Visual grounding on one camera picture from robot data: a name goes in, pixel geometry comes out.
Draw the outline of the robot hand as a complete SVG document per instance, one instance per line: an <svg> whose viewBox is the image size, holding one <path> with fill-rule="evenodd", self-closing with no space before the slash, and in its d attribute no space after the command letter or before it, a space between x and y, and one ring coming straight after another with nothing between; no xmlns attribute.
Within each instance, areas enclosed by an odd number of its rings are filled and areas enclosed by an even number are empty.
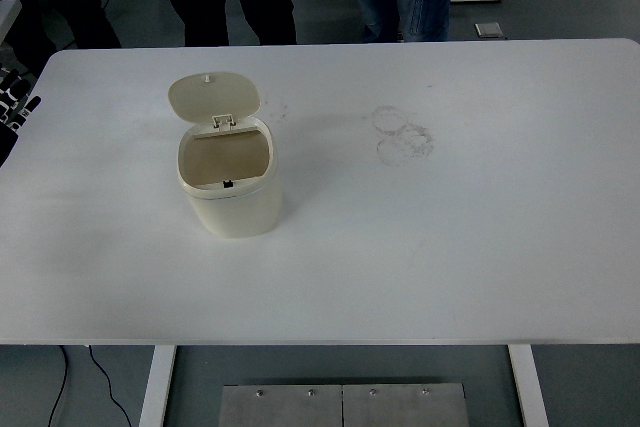
<svg viewBox="0 0 640 427"><path fill-rule="evenodd" d="M31 83L17 69L1 67L1 164L15 147L18 131L41 103L39 96L29 97L30 92Z"/></svg>

